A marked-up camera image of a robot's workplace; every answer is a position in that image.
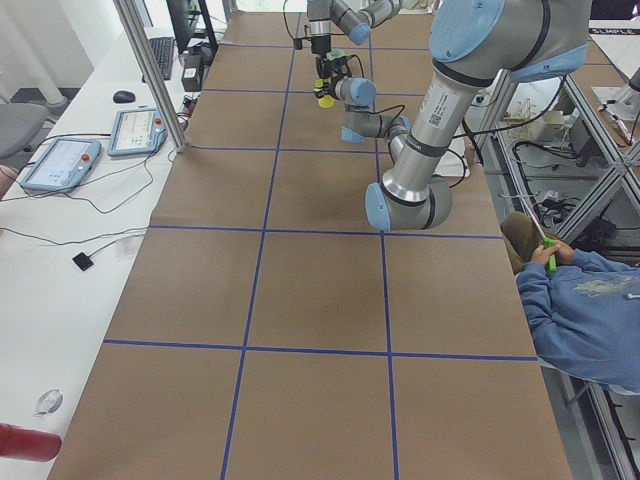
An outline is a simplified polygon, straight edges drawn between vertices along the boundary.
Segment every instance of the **black computer mouse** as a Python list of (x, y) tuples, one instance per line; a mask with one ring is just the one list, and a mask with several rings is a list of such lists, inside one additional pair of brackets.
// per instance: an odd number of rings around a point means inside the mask
[(136, 101), (136, 94), (127, 90), (118, 90), (113, 94), (113, 101), (116, 103), (131, 103)]

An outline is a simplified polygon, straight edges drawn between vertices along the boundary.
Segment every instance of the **brown pants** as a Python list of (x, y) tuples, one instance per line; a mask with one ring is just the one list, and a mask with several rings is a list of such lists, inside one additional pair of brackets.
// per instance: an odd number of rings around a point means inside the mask
[[(520, 212), (510, 213), (500, 224), (504, 244), (507, 247), (509, 262), (513, 274), (520, 273), (524, 264), (531, 260), (533, 251), (542, 243), (540, 234), (529, 217)], [(559, 238), (544, 228), (547, 237), (554, 240)]]

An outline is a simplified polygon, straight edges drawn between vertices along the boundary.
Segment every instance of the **green handle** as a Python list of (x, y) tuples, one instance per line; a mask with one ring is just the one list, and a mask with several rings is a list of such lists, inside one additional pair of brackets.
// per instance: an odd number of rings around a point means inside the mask
[[(554, 242), (553, 240), (551, 240), (550, 238), (545, 238), (544, 239), (544, 248), (549, 248), (553, 245), (555, 245), (556, 242)], [(549, 257), (549, 263), (547, 264), (547, 271), (553, 273), (556, 271), (556, 256), (555, 254), (551, 255), (551, 257)]]

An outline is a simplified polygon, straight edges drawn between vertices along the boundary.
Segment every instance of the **keyboard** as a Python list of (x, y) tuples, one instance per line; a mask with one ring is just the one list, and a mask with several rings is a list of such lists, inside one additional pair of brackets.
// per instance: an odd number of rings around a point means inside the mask
[(162, 79), (169, 80), (171, 78), (171, 69), (173, 67), (173, 56), (175, 51), (173, 48), (175, 42), (174, 38), (155, 37), (148, 40), (153, 56), (156, 57), (156, 61), (160, 67)]

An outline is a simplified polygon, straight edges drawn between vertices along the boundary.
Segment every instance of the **blue sweatshirt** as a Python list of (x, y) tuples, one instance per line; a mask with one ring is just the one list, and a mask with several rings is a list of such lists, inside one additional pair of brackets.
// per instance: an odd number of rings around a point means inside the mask
[(569, 375), (640, 393), (640, 269), (575, 251), (547, 273), (535, 262), (517, 277), (540, 356)]

